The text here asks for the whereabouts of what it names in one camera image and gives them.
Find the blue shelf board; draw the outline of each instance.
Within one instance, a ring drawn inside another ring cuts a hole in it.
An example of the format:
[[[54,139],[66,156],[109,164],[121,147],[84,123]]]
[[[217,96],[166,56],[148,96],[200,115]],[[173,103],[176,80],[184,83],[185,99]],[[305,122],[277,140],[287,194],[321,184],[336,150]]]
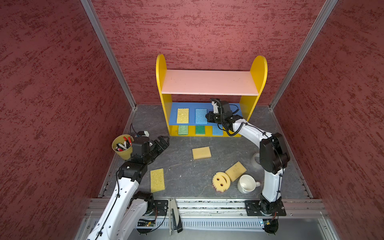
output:
[[[243,116],[240,109],[240,104],[238,103],[230,103],[238,106],[239,111],[236,113],[236,115]],[[237,107],[230,105],[230,108],[232,112],[237,110]],[[189,108],[189,123],[177,123],[177,109],[179,108]],[[207,113],[214,110],[214,107],[212,106],[212,103],[172,103],[172,109],[170,111],[170,117],[169,117],[169,125],[189,125],[189,126],[216,126],[217,123],[211,123],[208,122],[207,124],[196,124],[195,123],[195,113],[196,108],[203,108],[207,109]]]

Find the metal corner post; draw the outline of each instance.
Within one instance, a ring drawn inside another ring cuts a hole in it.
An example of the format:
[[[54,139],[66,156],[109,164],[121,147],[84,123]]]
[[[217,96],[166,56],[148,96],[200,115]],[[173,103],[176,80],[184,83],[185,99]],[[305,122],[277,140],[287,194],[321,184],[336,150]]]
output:
[[[303,61],[305,55],[311,48],[314,40],[316,39],[317,35],[319,34],[321,28],[323,27],[325,21],[328,19],[329,15],[331,14],[334,6],[336,5],[338,0],[326,0],[323,7],[321,8],[319,15],[317,16],[315,22],[312,25],[311,30],[309,31],[307,37],[305,38],[303,45],[301,46],[299,52],[296,55],[296,58],[293,60],[293,63],[291,67],[289,68],[287,74],[285,75],[283,82],[281,83],[279,90],[276,92],[275,96],[273,97],[270,109],[274,109],[277,105],[277,102],[283,95],[284,90],[287,88],[288,84],[290,83],[293,75],[295,74],[296,70],[299,68],[301,62]]]
[[[89,20],[91,21],[91,24],[93,26],[93,29],[96,32],[97,37],[99,38],[99,41],[105,51],[105,54],[108,57],[109,62],[112,65],[112,68],[120,82],[120,85],[125,93],[125,96],[127,97],[129,104],[131,105],[132,109],[136,107],[135,99],[133,99],[133,95],[128,87],[127,81],[125,80],[125,77],[121,71],[121,68],[119,66],[119,63],[117,62],[117,59],[115,57],[115,54],[113,53],[113,50],[111,46],[109,45],[107,36],[105,35],[103,28],[101,26],[101,23],[99,21],[99,18],[96,15],[95,9],[91,3],[90,0],[80,0],[85,12],[88,15]]]

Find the blue sponge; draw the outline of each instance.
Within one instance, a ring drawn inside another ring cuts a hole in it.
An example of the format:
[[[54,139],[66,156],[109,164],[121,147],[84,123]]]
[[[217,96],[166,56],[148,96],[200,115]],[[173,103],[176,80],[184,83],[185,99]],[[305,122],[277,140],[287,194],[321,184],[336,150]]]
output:
[[[212,135],[213,136],[223,136],[223,130],[221,130],[217,127],[217,125],[212,126]]]
[[[206,114],[207,109],[204,108],[196,108],[195,112],[195,124],[207,124]]]

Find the round sponge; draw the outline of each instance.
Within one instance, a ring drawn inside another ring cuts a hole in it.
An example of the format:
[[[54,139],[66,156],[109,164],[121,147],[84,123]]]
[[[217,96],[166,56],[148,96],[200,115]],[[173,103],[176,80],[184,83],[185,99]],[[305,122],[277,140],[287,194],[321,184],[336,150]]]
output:
[[[224,192],[231,185],[231,179],[225,172],[217,172],[212,178],[212,184],[216,191]]]

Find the wallpaper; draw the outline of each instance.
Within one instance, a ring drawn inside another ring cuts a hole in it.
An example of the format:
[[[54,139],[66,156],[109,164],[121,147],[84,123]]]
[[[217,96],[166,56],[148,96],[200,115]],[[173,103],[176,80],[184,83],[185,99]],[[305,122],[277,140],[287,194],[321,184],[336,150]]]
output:
[[[339,0],[275,108],[346,240],[384,236],[383,7]]]
[[[139,104],[161,104],[155,71],[160,53],[168,69],[232,71],[249,71],[253,60],[263,55],[268,77],[258,104],[269,104],[324,2],[92,1]],[[172,100],[209,102],[210,97],[175,95]],[[239,96],[220,98],[240,100]]]
[[[130,106],[81,2],[0,3],[1,239],[73,239]]]

